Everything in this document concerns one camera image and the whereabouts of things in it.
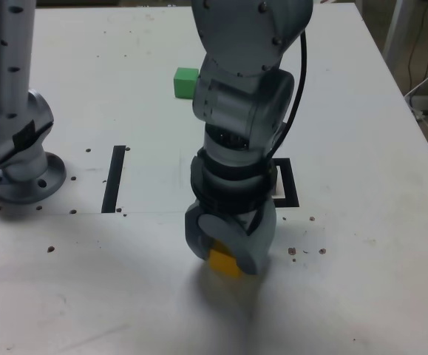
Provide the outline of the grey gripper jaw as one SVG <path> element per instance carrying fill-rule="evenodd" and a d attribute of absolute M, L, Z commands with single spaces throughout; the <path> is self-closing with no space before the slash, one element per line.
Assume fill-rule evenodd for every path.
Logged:
<path fill-rule="evenodd" d="M 199 201 L 189 206 L 185 213 L 185 237 L 188 247 L 202 260 L 207 260 L 210 255 L 214 240 L 209 237 L 199 226 L 199 218 L 205 209 Z"/>
<path fill-rule="evenodd" d="M 262 223 L 251 235 L 208 235 L 214 240 L 208 260 L 233 265 L 244 274 L 261 274 L 276 230 L 276 209 L 272 200 L 262 205 Z"/>

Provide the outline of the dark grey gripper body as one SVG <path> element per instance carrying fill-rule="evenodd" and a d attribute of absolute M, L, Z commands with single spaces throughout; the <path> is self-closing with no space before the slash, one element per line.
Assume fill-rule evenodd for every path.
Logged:
<path fill-rule="evenodd" d="M 262 223 L 262 204 L 198 202 L 200 229 L 207 235 L 251 235 Z"/>

